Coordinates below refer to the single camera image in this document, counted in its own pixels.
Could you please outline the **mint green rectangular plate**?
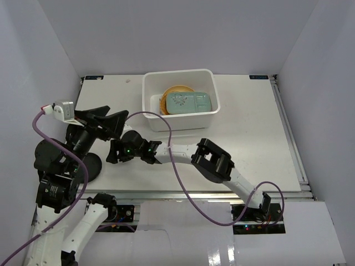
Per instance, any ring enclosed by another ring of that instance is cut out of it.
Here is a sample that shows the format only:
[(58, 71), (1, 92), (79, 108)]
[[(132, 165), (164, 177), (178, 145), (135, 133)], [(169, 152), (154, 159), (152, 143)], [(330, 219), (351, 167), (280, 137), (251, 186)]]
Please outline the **mint green rectangular plate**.
[(210, 112), (211, 100), (207, 93), (175, 92), (166, 97), (166, 109), (171, 115)]

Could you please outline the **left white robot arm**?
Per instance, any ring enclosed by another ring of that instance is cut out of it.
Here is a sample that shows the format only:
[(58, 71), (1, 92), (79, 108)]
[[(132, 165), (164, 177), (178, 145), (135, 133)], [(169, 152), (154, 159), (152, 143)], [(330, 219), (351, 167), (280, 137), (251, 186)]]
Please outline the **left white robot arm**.
[[(80, 255), (103, 221), (117, 215), (114, 197), (99, 193), (89, 200), (89, 208), (70, 235), (65, 231), (67, 217), (81, 199), (89, 182), (85, 162), (96, 140), (118, 140), (123, 133), (128, 111), (109, 114), (102, 106), (74, 110), (70, 102), (45, 105), (32, 127), (43, 140), (35, 148), (34, 168), (38, 171), (34, 236), (26, 265), (78, 265)], [(68, 125), (65, 142), (48, 137), (37, 126), (50, 115)]]

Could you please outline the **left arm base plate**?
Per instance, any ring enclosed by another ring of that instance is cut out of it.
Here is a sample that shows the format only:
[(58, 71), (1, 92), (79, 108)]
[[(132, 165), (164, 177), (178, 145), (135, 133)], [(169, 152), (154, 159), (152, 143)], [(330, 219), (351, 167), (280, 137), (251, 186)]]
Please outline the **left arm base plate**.
[(98, 227), (97, 232), (109, 233), (134, 233), (137, 225), (134, 223), (134, 205), (116, 205), (111, 214)]

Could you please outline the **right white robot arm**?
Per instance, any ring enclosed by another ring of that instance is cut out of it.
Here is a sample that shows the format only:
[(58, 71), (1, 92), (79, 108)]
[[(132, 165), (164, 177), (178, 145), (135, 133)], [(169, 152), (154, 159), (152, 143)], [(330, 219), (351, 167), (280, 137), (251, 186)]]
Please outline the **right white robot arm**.
[(263, 221), (271, 213), (271, 197), (256, 190), (235, 168), (231, 155), (209, 139), (197, 144), (169, 145), (161, 141), (148, 141), (134, 131), (127, 131), (120, 140), (111, 140), (106, 162), (116, 164), (140, 158), (148, 164), (165, 164), (174, 160), (194, 166), (208, 181), (223, 184), (238, 195), (251, 216)]

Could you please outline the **beige round plate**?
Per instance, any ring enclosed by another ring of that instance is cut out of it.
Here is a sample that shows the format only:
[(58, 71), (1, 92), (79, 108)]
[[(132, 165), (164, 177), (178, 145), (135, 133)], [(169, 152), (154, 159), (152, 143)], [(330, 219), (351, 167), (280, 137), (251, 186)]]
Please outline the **beige round plate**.
[(176, 85), (168, 88), (160, 98), (160, 111), (163, 115), (169, 115), (166, 108), (166, 97), (170, 93), (182, 93), (182, 92), (194, 92), (194, 90), (188, 86)]

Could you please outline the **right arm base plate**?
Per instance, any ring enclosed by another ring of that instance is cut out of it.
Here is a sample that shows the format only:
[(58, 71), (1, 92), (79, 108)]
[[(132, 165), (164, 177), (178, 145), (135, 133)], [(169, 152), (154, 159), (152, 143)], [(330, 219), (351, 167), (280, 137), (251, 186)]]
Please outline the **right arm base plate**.
[(247, 209), (244, 216), (232, 226), (233, 233), (236, 236), (285, 234), (286, 229), (283, 217), (281, 217), (276, 225), (273, 225), (275, 220), (280, 217), (280, 214), (281, 206), (279, 203), (272, 203), (269, 213), (266, 216)]

